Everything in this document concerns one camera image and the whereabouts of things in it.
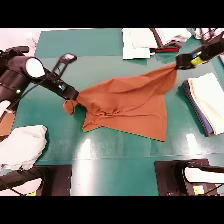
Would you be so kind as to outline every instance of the white floor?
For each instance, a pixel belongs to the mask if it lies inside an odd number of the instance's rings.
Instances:
[[[26,55],[33,56],[42,31],[68,29],[92,28],[0,28],[0,50],[16,46],[29,46],[30,52]]]

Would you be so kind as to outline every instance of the red cloth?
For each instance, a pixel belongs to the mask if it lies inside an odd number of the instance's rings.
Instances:
[[[176,64],[146,74],[115,78],[80,92],[64,109],[74,113],[77,104],[87,109],[83,131],[99,127],[166,141],[167,110],[165,93],[177,81]]]

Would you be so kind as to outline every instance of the table surface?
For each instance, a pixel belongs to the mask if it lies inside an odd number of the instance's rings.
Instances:
[[[59,56],[68,50],[76,54],[77,50],[80,57],[68,67],[63,80],[79,91],[104,80],[140,75],[175,62],[175,53],[157,54],[148,60],[124,61],[119,29],[98,30],[100,36],[106,38],[104,42],[102,38],[94,42],[97,30],[78,31],[43,32],[36,56],[45,67],[52,69]],[[77,36],[80,43],[74,45],[71,36]],[[62,39],[63,44],[55,48]],[[97,47],[88,51],[86,46],[92,45]],[[191,52],[198,46],[200,41],[192,37],[180,53]],[[73,164],[71,195],[158,195],[155,161],[208,158],[211,165],[224,165],[223,135],[205,137],[181,87],[188,77],[207,72],[213,72],[224,85],[224,70],[219,58],[194,70],[178,71],[176,87],[166,94],[166,142],[108,128],[83,133],[85,108],[79,106],[75,115],[69,116],[62,108],[63,99],[42,87],[21,101],[14,127],[43,124],[48,128],[48,144],[37,164]]]

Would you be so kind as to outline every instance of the yellow label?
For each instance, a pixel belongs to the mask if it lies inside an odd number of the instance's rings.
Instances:
[[[203,186],[193,186],[195,195],[204,194]]]
[[[26,196],[37,196],[37,192],[34,191],[33,193],[27,194]]]
[[[201,58],[200,57],[196,57],[195,59],[193,59],[192,61],[191,61],[191,64],[193,64],[193,65],[200,65],[201,63],[203,63],[204,61],[203,60],[201,60]]]

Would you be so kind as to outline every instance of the dark blue cloth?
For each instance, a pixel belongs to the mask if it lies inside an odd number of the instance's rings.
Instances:
[[[199,116],[199,119],[202,123],[202,125],[204,126],[204,128],[206,129],[207,133],[211,134],[214,133],[210,123],[208,122],[207,118],[205,117],[205,115],[202,113],[202,111],[200,110],[200,108],[197,106],[197,104],[195,103],[192,95],[191,95],[191,91],[190,91],[190,85],[188,83],[187,80],[184,81],[184,90],[185,90],[185,94],[188,97],[190,103],[192,104],[192,106],[194,107],[194,109],[197,111],[197,114]]]

